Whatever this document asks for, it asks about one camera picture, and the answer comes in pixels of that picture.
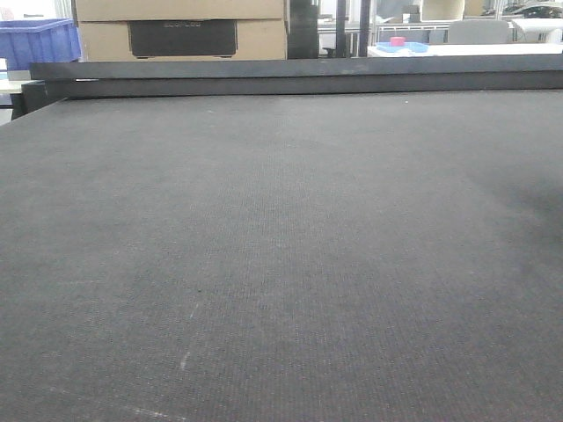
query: brown cardboard box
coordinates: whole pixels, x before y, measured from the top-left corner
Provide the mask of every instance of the brown cardboard box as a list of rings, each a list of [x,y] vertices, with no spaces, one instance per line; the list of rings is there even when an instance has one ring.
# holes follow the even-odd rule
[[[127,22],[82,22],[80,33],[84,58],[90,62],[282,60],[287,57],[283,19],[237,21],[238,49],[227,58],[208,55],[137,58],[131,51]]]
[[[77,21],[284,19],[286,0],[76,0]]]
[[[420,21],[464,18],[465,0],[420,0]]]
[[[465,16],[480,16],[483,13],[483,0],[465,0]]]

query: blue storage bin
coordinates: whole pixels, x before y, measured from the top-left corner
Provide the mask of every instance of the blue storage bin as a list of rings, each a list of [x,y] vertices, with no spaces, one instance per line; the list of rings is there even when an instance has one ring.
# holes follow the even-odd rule
[[[72,19],[0,22],[0,57],[6,58],[8,70],[28,70],[34,62],[73,62],[81,54]]]
[[[414,53],[426,53],[428,51],[428,44],[422,44],[421,42],[406,42],[404,46],[392,47],[389,42],[378,42],[377,49],[382,50],[385,53],[397,53],[399,50],[411,50]]]

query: dark metal frame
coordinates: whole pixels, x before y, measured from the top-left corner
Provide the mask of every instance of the dark metal frame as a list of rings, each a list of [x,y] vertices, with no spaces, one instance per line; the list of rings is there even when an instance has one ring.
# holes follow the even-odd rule
[[[358,56],[368,56],[369,44],[369,18],[371,11],[371,0],[362,0],[360,4],[360,41],[358,43]]]
[[[346,8],[347,0],[336,3],[336,57],[344,58],[347,54],[346,45]]]
[[[563,55],[37,63],[30,111],[62,98],[563,89]]]

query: white table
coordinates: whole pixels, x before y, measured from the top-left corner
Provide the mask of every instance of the white table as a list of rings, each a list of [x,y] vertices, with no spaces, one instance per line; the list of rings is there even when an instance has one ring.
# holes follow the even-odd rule
[[[0,79],[0,94],[21,94],[21,85],[32,81],[9,81]]]
[[[387,53],[375,46],[368,47],[368,57],[413,57],[433,55],[556,55],[563,52],[563,44],[486,44],[456,45],[441,44],[428,46],[426,53],[399,50]]]

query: black pole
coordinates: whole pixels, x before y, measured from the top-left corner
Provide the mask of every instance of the black pole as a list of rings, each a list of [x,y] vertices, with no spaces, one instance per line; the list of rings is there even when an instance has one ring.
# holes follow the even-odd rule
[[[336,3],[336,57],[346,57],[346,0]]]
[[[360,9],[360,42],[358,46],[358,56],[368,56],[369,44],[369,13],[371,12],[371,0],[362,0]]]
[[[78,27],[79,16],[77,14],[77,0],[70,0],[70,8],[72,9],[72,19],[74,20],[74,25]]]

